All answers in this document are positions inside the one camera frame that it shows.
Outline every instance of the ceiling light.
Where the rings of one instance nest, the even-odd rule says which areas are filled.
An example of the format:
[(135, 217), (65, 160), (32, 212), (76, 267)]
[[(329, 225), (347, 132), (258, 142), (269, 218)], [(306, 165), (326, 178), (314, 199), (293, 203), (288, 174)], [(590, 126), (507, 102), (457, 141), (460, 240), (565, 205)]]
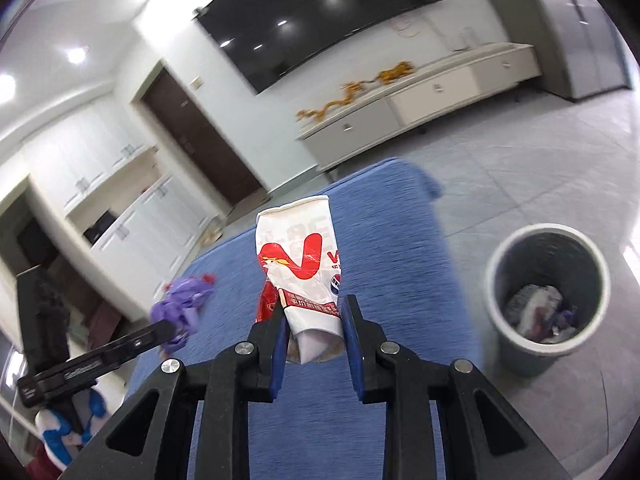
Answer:
[(0, 104), (6, 103), (14, 98), (15, 79), (7, 74), (0, 74)]
[(80, 48), (72, 48), (71, 50), (66, 51), (66, 58), (69, 60), (69, 63), (73, 63), (74, 65), (79, 65), (84, 61), (87, 50), (88, 50), (88, 47), (85, 47), (85, 46), (82, 46)]

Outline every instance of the blue rug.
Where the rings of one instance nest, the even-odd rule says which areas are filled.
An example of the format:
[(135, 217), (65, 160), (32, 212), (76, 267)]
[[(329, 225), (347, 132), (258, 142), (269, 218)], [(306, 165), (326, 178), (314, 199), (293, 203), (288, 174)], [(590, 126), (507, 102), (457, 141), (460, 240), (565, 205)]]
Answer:
[[(410, 163), (389, 159), (318, 194), (329, 196), (342, 264), (340, 294), (356, 294), (366, 319), (423, 359), (479, 363), (478, 340), (434, 214), (439, 184)], [(248, 335), (264, 284), (255, 228), (203, 254), (185, 275), (205, 272), (215, 275), (215, 292), (200, 331), (175, 354), (186, 364), (211, 359)], [(140, 357), (130, 392), (159, 362), (157, 350)], [(251, 404), (249, 417), (254, 480), (382, 476), (385, 407), (358, 402), (344, 355), (324, 364), (288, 364), (276, 402)]]

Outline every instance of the cabinet drawer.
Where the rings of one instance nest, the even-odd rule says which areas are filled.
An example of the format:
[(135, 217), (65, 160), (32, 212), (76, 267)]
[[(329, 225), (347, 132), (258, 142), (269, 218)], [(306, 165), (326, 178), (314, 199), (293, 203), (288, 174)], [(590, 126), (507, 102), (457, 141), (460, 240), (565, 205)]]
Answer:
[(393, 94), (404, 124), (411, 124), (479, 94), (472, 70), (462, 67)]
[(482, 94), (507, 88), (540, 75), (532, 48), (516, 50), (479, 61), (473, 65)]
[(320, 168), (326, 168), (398, 129), (391, 106), (380, 99), (307, 137), (305, 144)]
[(533, 48), (524, 48), (522, 50), (516, 50), (515, 52), (509, 52), (508, 54), (500, 56), (500, 59), (505, 67), (508, 66), (514, 82), (531, 79), (542, 73), (540, 72), (540, 67), (536, 60), (536, 53)]

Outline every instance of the wall-mounted tv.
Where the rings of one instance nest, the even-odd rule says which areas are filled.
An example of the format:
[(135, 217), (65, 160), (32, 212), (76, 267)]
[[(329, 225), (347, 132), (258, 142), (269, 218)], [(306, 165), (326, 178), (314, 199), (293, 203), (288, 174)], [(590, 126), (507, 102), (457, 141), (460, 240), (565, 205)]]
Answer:
[(197, 19), (261, 92), (340, 40), (437, 1), (213, 0)]

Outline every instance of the gray trash can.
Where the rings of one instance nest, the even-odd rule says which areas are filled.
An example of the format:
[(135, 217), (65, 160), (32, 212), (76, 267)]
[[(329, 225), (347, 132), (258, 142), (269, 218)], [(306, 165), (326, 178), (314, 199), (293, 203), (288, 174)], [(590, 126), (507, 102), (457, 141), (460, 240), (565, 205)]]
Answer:
[[(562, 306), (577, 307), (577, 332), (564, 342), (542, 344), (519, 335), (502, 310), (524, 286), (553, 285)], [(574, 352), (598, 329), (610, 296), (609, 267), (587, 236), (560, 224), (536, 224), (511, 234), (495, 250), (484, 282), (488, 314), (500, 335), (500, 358), (514, 373), (531, 377)]]

